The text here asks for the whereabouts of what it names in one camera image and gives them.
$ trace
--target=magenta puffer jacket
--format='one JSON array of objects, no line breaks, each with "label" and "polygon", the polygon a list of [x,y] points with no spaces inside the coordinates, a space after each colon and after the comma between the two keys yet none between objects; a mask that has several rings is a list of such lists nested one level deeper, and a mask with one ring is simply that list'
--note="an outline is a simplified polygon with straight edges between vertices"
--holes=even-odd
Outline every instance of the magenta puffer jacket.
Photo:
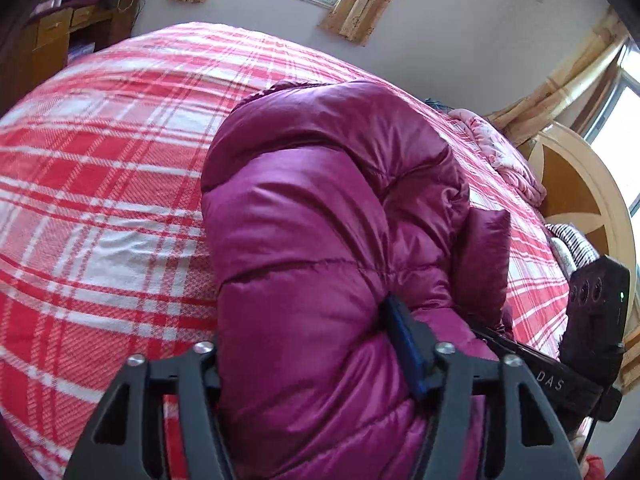
[{"label": "magenta puffer jacket", "polygon": [[[509,215],[470,209],[448,144],[364,81],[245,100],[210,147],[202,191],[219,413],[239,477],[408,478],[430,414],[408,395],[378,305],[395,293],[440,340],[495,358],[461,315],[500,324]],[[482,409],[475,398],[463,479]]]}]

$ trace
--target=black mount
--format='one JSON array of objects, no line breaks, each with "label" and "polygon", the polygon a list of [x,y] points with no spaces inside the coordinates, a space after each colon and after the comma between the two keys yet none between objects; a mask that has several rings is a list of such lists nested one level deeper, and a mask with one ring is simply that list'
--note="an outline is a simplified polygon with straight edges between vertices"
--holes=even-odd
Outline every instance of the black mount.
[{"label": "black mount", "polygon": [[[394,296],[380,313],[412,396],[433,413],[412,480],[459,478],[472,395],[486,398],[479,480],[580,480],[562,425],[523,359],[465,356]],[[164,395],[178,396],[189,478],[234,480],[215,413],[220,378],[211,342],[167,360],[130,356],[85,427],[65,480],[169,480]]]},{"label": "black mount", "polygon": [[216,347],[205,341],[170,359],[132,355],[84,428],[66,480],[170,480],[162,396],[177,395],[191,480],[235,480],[220,435]]}]

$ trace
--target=black device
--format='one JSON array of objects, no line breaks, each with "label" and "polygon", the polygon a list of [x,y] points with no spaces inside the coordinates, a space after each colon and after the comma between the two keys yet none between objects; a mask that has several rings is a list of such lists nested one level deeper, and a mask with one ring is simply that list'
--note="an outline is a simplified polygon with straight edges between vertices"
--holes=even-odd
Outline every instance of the black device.
[{"label": "black device", "polygon": [[[585,416],[610,420],[620,403],[610,383],[622,362],[628,281],[628,270],[606,256],[574,273],[561,363],[480,326],[473,330],[500,360],[466,356],[389,295],[382,325],[412,397],[434,413],[411,480],[458,478],[473,395],[486,403],[479,480],[579,480],[567,435]],[[130,356],[82,432],[65,480],[168,480],[165,395],[178,397],[191,480],[234,480],[216,418],[216,360],[208,341],[165,360]]]},{"label": "black device", "polygon": [[[380,306],[412,395],[435,409],[412,480],[456,480],[470,420],[472,395],[486,396],[486,431],[479,480],[580,480],[566,435],[523,359],[465,356],[439,342],[394,296]],[[197,343],[179,357],[147,361],[133,355],[121,368],[85,427],[65,480],[167,479],[162,396],[177,394],[180,429],[191,480],[235,478],[217,424],[220,397],[216,346]],[[526,442],[522,398],[546,428]]]}]

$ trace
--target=plaid blanket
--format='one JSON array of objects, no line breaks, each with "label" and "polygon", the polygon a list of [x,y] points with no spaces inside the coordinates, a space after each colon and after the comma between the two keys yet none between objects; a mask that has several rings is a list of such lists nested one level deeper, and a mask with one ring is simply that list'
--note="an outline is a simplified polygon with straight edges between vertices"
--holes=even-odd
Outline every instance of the plaid blanket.
[{"label": "plaid blanket", "polygon": [[[127,355],[216,329],[199,175],[242,98],[282,79],[368,78],[453,147],[473,205],[511,212],[516,337],[549,355],[567,284],[535,212],[464,128],[340,60],[265,34],[187,23],[81,59],[0,121],[0,413],[45,479],[66,462]],[[176,408],[166,404],[174,477]]]}]

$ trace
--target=screw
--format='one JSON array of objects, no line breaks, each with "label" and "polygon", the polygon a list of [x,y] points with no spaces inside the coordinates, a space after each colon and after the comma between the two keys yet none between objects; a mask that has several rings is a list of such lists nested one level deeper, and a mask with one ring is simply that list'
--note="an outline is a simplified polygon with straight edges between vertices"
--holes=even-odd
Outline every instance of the screw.
[{"label": "screw", "polygon": [[524,364],[524,361],[516,354],[509,354],[505,356],[502,362],[504,362],[504,364],[506,364],[507,366],[513,367],[522,366]]},{"label": "screw", "polygon": [[456,347],[453,346],[453,343],[447,343],[446,341],[441,341],[436,345],[436,352],[438,354],[450,355],[456,353]]},{"label": "screw", "polygon": [[211,341],[200,341],[193,345],[193,351],[196,354],[208,354],[213,350],[213,343]]},{"label": "screw", "polygon": [[127,357],[127,364],[129,366],[140,366],[141,364],[144,364],[145,361],[146,357],[142,354],[133,354]]}]

